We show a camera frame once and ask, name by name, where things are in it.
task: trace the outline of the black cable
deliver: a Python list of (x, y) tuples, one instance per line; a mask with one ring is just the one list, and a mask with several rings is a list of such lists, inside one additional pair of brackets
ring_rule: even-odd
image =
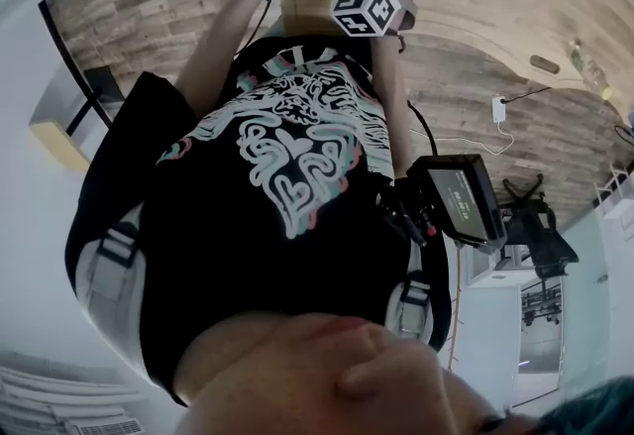
[(69, 136), (72, 137), (72, 135), (77, 130), (77, 127), (79, 127), (79, 124), (83, 121), (83, 119), (88, 114), (88, 111), (90, 111), (91, 109), (92, 109), (92, 102), (90, 102), (90, 100), (86, 99), (86, 101), (84, 102), (83, 106), (81, 106), (81, 109), (79, 109), (79, 111), (77, 112), (75, 117), (70, 122), (70, 125), (68, 125), (68, 127), (66, 128), (66, 133)]
[(625, 127), (614, 125), (614, 132), (616, 132), (616, 135), (623, 141), (625, 141), (628, 145), (634, 146), (634, 134), (632, 134)]
[(262, 25), (262, 21), (264, 21), (264, 18), (266, 17), (266, 13), (268, 12), (268, 8), (270, 7), (270, 2), (272, 1), (273, 0), (266, 0), (266, 7), (264, 7), (264, 12), (262, 12), (262, 16), (260, 17), (260, 20), (258, 21), (258, 25), (256, 26), (256, 29), (252, 33), (251, 37), (249, 38), (245, 46), (241, 50), (239, 50), (234, 57), (237, 57), (242, 51), (248, 48), (251, 45), (251, 43), (254, 41), (254, 38), (258, 34), (258, 30), (260, 29), (260, 26)]
[(398, 50), (398, 53), (403, 54), (405, 53), (405, 51), (407, 51), (407, 43), (405, 42), (405, 38), (402, 35), (396, 34), (396, 36), (400, 40), (400, 50)]
[(510, 104), (511, 102), (515, 102), (516, 100), (519, 100), (520, 98), (530, 97), (531, 95), (537, 95), (538, 93), (542, 93), (543, 91), (552, 90), (552, 89), (553, 89), (552, 86), (546, 86), (546, 88), (542, 88), (541, 90), (531, 91), (529, 93), (525, 93), (524, 95), (517, 95), (516, 97), (512, 97), (510, 100), (503, 98), (502, 104)]
[(436, 141), (434, 141), (434, 136), (432, 135), (432, 131), (429, 130), (425, 118), (423, 118), (423, 115), (418, 112), (418, 109), (416, 109), (409, 100), (407, 101), (407, 105), (412, 111), (414, 111), (414, 114), (416, 115), (416, 118), (418, 118), (420, 123), (423, 124), (423, 128), (425, 129), (425, 132), (427, 132), (427, 137), (429, 138), (429, 144), (432, 147), (432, 154), (434, 155), (434, 157), (437, 157), (438, 149), (436, 148)]

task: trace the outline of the wall socket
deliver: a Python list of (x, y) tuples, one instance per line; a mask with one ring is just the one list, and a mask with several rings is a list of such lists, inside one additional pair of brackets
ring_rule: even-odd
[(502, 123), (506, 120), (506, 104), (502, 103), (504, 97), (493, 97), (493, 123)]

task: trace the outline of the chair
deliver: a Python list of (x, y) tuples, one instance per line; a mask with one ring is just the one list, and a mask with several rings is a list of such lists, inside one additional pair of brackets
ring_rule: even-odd
[(557, 231), (557, 217), (544, 202), (546, 194), (540, 192), (539, 199), (532, 198), (543, 182), (544, 176), (539, 174), (537, 183), (520, 196), (512, 183), (504, 179), (504, 188), (513, 201), (500, 208), (510, 216), (510, 220), (505, 222), (506, 245), (527, 246), (537, 276), (546, 279), (565, 275), (566, 266), (578, 263), (579, 257)]

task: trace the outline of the backpack strap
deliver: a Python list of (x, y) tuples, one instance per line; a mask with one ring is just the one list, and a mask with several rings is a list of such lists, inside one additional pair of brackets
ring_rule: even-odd
[[(436, 240), (443, 240), (442, 235)], [(421, 255), (421, 248), (411, 240), (407, 277), (396, 286), (389, 298), (385, 327), (399, 338), (419, 340), (440, 352), (449, 335), (451, 297), (442, 281), (430, 278), (433, 280), (430, 282), (425, 279), (428, 275), (423, 274)], [(446, 261), (446, 255), (443, 265), (429, 261), (428, 268), (443, 270), (446, 274)]]
[(146, 257), (139, 248), (143, 203), (82, 250), (75, 273), (77, 299), (84, 315), (108, 346), (149, 382), (141, 349), (141, 309)]

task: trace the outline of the cable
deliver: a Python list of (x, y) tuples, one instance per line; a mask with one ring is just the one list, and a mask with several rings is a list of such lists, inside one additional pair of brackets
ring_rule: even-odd
[(614, 125), (614, 132), (616, 132), (616, 135), (619, 138), (621, 138), (623, 141), (625, 141), (628, 145), (634, 146), (634, 134), (632, 134), (625, 127), (622, 127), (620, 125)]
[[(497, 130), (499, 131), (499, 133), (502, 136), (507, 136), (509, 138), (511, 138), (511, 143), (508, 146), (505, 146), (502, 150), (500, 150), (499, 152), (492, 152), (489, 148), (486, 147), (486, 145), (484, 143), (481, 143), (480, 141), (474, 141), (473, 139), (468, 139), (468, 138), (463, 138), (463, 137), (456, 137), (456, 138), (436, 138), (436, 141), (465, 141), (466, 143), (471, 143), (473, 145), (478, 145), (478, 146), (482, 146), (485, 150), (487, 150), (490, 154), (495, 155), (496, 157), (498, 155), (502, 155), (504, 152), (506, 152), (506, 150), (508, 150), (510, 147), (512, 147), (515, 144), (515, 138), (513, 137), (512, 134), (509, 134), (508, 132), (504, 132), (500, 126), (499, 123), (497, 124)], [(429, 139), (429, 137), (427, 136), (427, 134), (423, 134), (422, 132), (418, 132), (417, 130), (414, 129), (409, 129), (410, 132), (417, 134), (419, 136), (424, 136), (427, 139)]]
[(268, 8), (270, 7), (270, 2), (272, 1), (273, 0), (266, 0), (266, 7), (264, 7), (264, 12), (262, 12), (262, 16), (260, 17), (260, 20), (258, 21), (258, 25), (256, 26), (256, 29), (252, 33), (251, 37), (249, 38), (245, 46), (241, 50), (239, 50), (234, 57), (237, 57), (242, 51), (248, 48), (251, 45), (251, 43), (254, 41), (254, 38), (258, 34), (258, 30), (260, 29), (260, 26), (262, 25), (262, 22), (264, 21), (264, 18), (266, 17), (266, 13), (268, 12)]
[(458, 317), (460, 316), (460, 293), (462, 289), (460, 287), (461, 265), (460, 265), (460, 249), (456, 247), (456, 264), (458, 265), (458, 274), (456, 276), (456, 311), (454, 311), (454, 332), (452, 334), (452, 346), (449, 351), (449, 364), (448, 370), (452, 370), (454, 364), (454, 353), (456, 352), (456, 336), (458, 335)]
[(525, 93), (524, 95), (518, 95), (516, 97), (512, 97), (510, 100), (503, 98), (502, 104), (510, 104), (511, 102), (515, 102), (516, 100), (519, 100), (520, 98), (530, 97), (531, 95), (537, 95), (538, 93), (542, 93), (543, 91), (552, 90), (552, 89), (553, 89), (552, 86), (546, 86), (546, 88), (542, 88), (541, 90), (531, 91), (529, 93)]
[(427, 135), (423, 134), (422, 132), (416, 132), (416, 131), (410, 129), (411, 132), (416, 132), (417, 134), (421, 134), (422, 136), (425, 136), (427, 139), (429, 139), (429, 143), (430, 143), (430, 145), (432, 147), (432, 154), (434, 155), (434, 157), (437, 157), (438, 156), (438, 149), (436, 148), (436, 141), (434, 141), (434, 136), (432, 135), (432, 131), (429, 130), (429, 126), (427, 125), (427, 122), (425, 121), (425, 118), (423, 118), (423, 115), (418, 112), (418, 109), (416, 109), (412, 105), (411, 101), (409, 101), (409, 100), (407, 101), (407, 106), (412, 111), (414, 111), (414, 114), (416, 115), (416, 118), (418, 118), (418, 121), (423, 124), (423, 128), (425, 129), (425, 132), (427, 132)]

